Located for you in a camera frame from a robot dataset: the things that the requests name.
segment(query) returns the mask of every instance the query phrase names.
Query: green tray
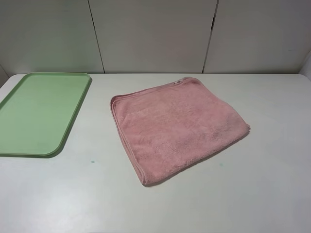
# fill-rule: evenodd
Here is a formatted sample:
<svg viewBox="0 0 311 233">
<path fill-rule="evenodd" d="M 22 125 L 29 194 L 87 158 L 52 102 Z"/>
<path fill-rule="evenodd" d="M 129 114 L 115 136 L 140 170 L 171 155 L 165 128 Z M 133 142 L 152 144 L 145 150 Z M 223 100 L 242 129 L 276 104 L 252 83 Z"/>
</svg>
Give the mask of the green tray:
<svg viewBox="0 0 311 233">
<path fill-rule="evenodd" d="M 0 103 L 0 156 L 53 157 L 91 84 L 83 73 L 30 73 Z"/>
</svg>

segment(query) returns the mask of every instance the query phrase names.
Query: plastic tray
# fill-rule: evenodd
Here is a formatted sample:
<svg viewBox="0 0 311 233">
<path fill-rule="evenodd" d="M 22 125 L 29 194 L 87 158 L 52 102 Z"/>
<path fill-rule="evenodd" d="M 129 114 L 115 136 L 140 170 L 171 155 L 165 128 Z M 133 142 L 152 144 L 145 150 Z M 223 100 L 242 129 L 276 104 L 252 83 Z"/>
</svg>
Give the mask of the plastic tray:
<svg viewBox="0 0 311 233">
<path fill-rule="evenodd" d="M 30 73 L 0 103 L 0 156 L 53 157 L 87 93 L 84 73 Z"/>
</svg>

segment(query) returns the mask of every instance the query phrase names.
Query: folded towel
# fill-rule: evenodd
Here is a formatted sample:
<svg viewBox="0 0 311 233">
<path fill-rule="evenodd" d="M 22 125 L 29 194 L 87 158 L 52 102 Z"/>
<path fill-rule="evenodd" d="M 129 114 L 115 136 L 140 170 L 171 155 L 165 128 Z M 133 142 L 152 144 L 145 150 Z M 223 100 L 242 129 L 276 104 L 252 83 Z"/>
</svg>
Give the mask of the folded towel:
<svg viewBox="0 0 311 233">
<path fill-rule="evenodd" d="M 241 139 L 248 125 L 198 80 L 112 98 L 124 149 L 143 185 L 161 181 Z"/>
</svg>

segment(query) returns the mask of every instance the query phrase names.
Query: microfiber cloth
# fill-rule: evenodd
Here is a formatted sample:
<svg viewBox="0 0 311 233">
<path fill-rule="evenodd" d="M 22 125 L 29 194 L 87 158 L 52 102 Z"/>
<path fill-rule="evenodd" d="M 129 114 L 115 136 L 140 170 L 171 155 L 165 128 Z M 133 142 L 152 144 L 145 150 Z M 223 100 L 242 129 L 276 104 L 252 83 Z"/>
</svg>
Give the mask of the microfiber cloth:
<svg viewBox="0 0 311 233">
<path fill-rule="evenodd" d="M 162 181 L 249 132 L 229 104 L 192 77 L 115 96 L 110 107 L 143 185 Z"/>
</svg>

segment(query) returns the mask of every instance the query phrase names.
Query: white table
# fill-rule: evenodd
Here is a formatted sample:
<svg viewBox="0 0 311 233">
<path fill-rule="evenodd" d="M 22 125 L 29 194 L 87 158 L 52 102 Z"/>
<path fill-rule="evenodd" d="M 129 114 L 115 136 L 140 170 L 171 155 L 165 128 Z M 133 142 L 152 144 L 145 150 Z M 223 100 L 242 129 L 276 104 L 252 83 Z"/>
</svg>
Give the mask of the white table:
<svg viewBox="0 0 311 233">
<path fill-rule="evenodd" d="M 140 184 L 122 147 L 114 95 L 193 76 L 250 134 L 165 181 Z M 0 100 L 23 75 L 0 89 Z M 1 233 L 311 232 L 311 82 L 298 74 L 92 74 L 63 151 L 0 157 Z"/>
</svg>

